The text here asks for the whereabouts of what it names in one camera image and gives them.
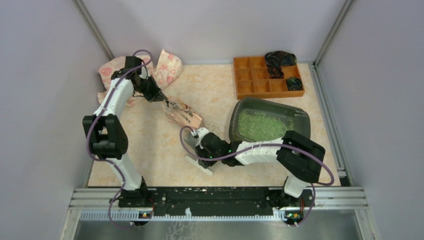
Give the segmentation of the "pink cat litter bag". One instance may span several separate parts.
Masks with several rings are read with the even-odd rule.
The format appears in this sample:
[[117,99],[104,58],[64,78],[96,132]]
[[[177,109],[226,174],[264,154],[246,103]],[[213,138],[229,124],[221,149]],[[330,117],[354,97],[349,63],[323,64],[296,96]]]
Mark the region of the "pink cat litter bag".
[[163,101],[162,108],[171,123],[193,129],[203,126],[202,116],[178,97],[169,96],[168,100]]

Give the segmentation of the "silver metal scoop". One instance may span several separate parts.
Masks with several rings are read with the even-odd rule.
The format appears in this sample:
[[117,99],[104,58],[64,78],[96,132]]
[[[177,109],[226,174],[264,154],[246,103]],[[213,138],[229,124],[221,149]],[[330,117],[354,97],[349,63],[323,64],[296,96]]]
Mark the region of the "silver metal scoop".
[[190,147],[190,148],[192,148],[193,150],[195,150],[196,149],[196,146],[197,146],[197,144],[198,144],[198,139],[197,138],[195,138],[195,137],[193,137],[192,136],[192,134],[191,134],[191,132],[189,131],[189,130],[184,130],[184,132],[183,132],[183,141],[184,141],[184,143],[188,146],[188,147]]

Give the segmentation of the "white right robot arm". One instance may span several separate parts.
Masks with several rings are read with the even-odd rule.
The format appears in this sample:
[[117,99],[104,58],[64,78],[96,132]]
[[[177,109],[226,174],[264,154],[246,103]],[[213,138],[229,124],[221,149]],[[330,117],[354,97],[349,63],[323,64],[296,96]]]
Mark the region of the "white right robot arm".
[[319,181],[326,150],[302,134],[289,130],[268,141],[227,142],[206,128],[192,132],[198,164],[205,169],[221,162],[229,167],[281,164],[289,175],[278,197],[270,197],[275,208],[295,206],[304,189]]

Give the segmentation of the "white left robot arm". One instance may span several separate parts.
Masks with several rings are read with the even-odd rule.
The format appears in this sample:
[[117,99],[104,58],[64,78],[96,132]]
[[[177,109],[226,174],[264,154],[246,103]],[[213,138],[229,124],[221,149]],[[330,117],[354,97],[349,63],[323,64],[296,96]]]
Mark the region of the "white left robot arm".
[[120,122],[127,100],[140,93],[148,102],[167,97],[148,71],[149,61],[127,56],[123,68],[111,75],[111,83],[99,108],[83,117],[86,151],[96,162],[107,163],[121,181],[120,190],[110,200],[121,208],[153,206],[147,184],[128,155],[129,139]]

